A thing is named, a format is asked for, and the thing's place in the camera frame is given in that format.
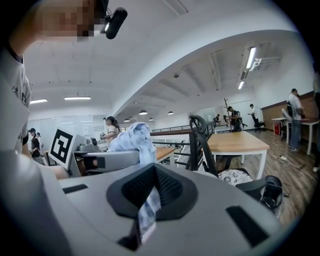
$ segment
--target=jeans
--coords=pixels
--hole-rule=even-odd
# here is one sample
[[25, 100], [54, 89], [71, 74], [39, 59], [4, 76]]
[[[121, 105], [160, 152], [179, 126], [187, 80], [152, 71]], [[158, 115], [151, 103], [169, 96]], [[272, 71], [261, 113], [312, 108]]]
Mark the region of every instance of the jeans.
[[301, 121], [292, 119], [290, 144], [291, 144], [291, 148], [293, 149], [298, 148], [300, 132], [301, 132]]

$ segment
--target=black bag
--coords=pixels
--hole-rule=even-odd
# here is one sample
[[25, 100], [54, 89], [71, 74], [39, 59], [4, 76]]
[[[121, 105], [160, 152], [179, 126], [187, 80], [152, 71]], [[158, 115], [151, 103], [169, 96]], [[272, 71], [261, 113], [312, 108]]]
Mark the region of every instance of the black bag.
[[291, 105], [290, 101], [287, 101], [287, 102], [286, 102], [286, 112], [288, 113], [288, 115], [289, 115], [290, 117], [293, 117], [293, 116], [294, 116], [293, 109], [292, 109], [292, 105]]

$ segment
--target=man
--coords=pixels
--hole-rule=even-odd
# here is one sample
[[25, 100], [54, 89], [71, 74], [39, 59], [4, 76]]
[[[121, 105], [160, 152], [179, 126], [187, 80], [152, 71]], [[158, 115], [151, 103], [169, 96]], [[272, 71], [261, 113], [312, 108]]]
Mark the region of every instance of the man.
[[220, 114], [217, 114], [215, 117], [215, 124], [218, 126], [221, 124], [221, 121], [219, 120]]
[[255, 107], [254, 107], [254, 105], [253, 104], [250, 104], [250, 108], [251, 108], [251, 113], [248, 113], [248, 115], [251, 115], [252, 116], [252, 119], [253, 119], [253, 121], [254, 121], [254, 124], [256, 124], [257, 123], [257, 118], [256, 118], [256, 109], [255, 109]]
[[301, 132], [301, 115], [303, 114], [303, 109], [298, 98], [297, 89], [292, 89], [289, 94], [287, 103], [291, 105], [292, 109], [292, 125], [291, 125], [291, 150], [298, 151], [298, 144]]
[[231, 112], [230, 124], [233, 126], [233, 132], [238, 132], [240, 127], [238, 111], [234, 110], [232, 106], [228, 107], [228, 111]]
[[[72, 37], [82, 38], [91, 35], [94, 25], [104, 22], [105, 13], [102, 11], [101, 1], [37, 1], [11, 32], [6, 47], [0, 50], [1, 86], [9, 87], [22, 104], [29, 108], [31, 87], [25, 72], [23, 58], [25, 51], [37, 41], [60, 42], [62, 37], [68, 40]], [[15, 150], [30, 157], [27, 142], [28, 130], [25, 124], [17, 135]], [[54, 172], [57, 177], [65, 176], [63, 174], [65, 171], [61, 167], [56, 167]]]

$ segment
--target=cushion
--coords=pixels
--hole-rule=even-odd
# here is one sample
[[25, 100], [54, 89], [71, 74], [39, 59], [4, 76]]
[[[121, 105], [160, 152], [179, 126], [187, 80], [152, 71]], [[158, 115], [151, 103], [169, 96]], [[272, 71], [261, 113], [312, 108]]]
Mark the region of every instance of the cushion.
[[218, 176], [220, 180], [228, 182], [230, 185], [233, 186], [253, 181], [249, 174], [237, 169], [224, 170], [220, 172]]

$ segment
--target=desk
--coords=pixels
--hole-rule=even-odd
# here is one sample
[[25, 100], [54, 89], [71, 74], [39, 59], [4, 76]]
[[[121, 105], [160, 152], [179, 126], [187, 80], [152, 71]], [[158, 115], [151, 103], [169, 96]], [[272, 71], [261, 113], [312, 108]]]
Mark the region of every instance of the desk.
[[175, 148], [171, 147], [155, 147], [156, 148], [156, 159], [158, 160], [158, 163], [163, 161], [169, 156], [170, 159], [170, 165], [176, 166], [175, 164]]
[[[286, 125], [286, 143], [289, 144], [289, 125], [288, 123], [292, 123], [291, 121], [287, 121]], [[309, 156], [311, 152], [311, 144], [312, 144], [312, 133], [313, 129], [312, 127], [316, 125], [318, 121], [315, 121], [315, 119], [309, 119], [301, 122], [301, 125], [309, 126], [309, 141], [308, 141], [308, 149], [306, 151], [306, 154]]]
[[48, 162], [48, 166], [51, 166], [50, 159], [49, 159], [49, 155], [48, 155], [49, 150], [46, 150], [46, 151], [44, 151], [43, 153], [45, 153], [45, 155], [46, 155], [46, 160], [47, 160], [47, 162]]
[[218, 134], [218, 132], [221, 132], [221, 131], [229, 131], [230, 132], [230, 126], [223, 125], [223, 126], [217, 126], [214, 128], [214, 134]]
[[286, 118], [285, 117], [279, 117], [279, 118], [273, 118], [271, 120], [273, 121], [273, 135], [275, 135], [276, 134], [275, 133], [275, 123], [280, 123], [280, 126], [282, 126], [282, 121], [286, 120]]
[[212, 134], [208, 145], [216, 161], [216, 155], [242, 155], [241, 163], [244, 163], [245, 155], [261, 155], [260, 167], [257, 179], [262, 177], [264, 172], [267, 150], [270, 148], [257, 137], [246, 131]]

